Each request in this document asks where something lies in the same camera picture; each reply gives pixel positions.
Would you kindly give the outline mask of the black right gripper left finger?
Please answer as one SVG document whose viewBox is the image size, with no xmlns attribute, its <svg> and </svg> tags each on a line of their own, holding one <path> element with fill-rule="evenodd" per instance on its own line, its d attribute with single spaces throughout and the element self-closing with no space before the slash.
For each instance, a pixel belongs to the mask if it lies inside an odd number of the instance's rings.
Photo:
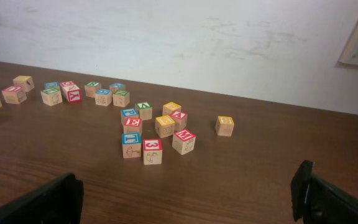
<svg viewBox="0 0 358 224">
<path fill-rule="evenodd" d="M 1 206 L 0 223 L 79 224 L 83 197 L 83 181 L 67 173 Z"/>
</svg>

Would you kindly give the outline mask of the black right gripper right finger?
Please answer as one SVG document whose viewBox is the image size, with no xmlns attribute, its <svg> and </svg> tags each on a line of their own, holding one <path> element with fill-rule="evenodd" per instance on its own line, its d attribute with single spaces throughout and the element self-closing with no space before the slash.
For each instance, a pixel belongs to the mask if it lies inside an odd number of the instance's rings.
<svg viewBox="0 0 358 224">
<path fill-rule="evenodd" d="M 312 161 L 303 161 L 291 180 L 294 221 L 358 224 L 358 199 L 313 174 L 313 165 Z"/>
</svg>

